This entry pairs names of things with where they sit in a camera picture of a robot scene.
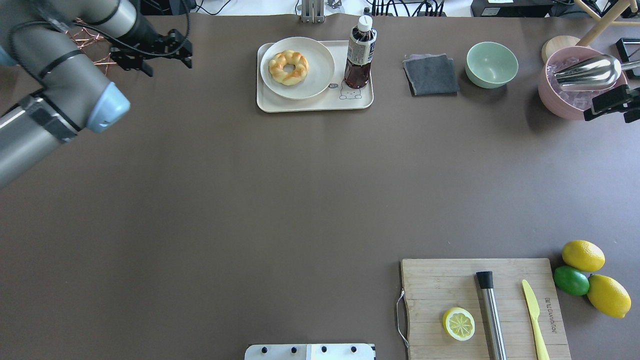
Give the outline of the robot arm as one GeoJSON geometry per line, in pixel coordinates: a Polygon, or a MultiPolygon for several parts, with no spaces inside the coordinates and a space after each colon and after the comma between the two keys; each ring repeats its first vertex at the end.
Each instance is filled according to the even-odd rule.
{"type": "Polygon", "coordinates": [[[71,39],[73,27],[101,34],[122,69],[151,76],[149,59],[192,67],[188,35],[158,33],[130,0],[3,0],[1,64],[20,66],[41,88],[1,117],[2,187],[80,130],[101,133],[130,110],[117,85],[71,39]]]}

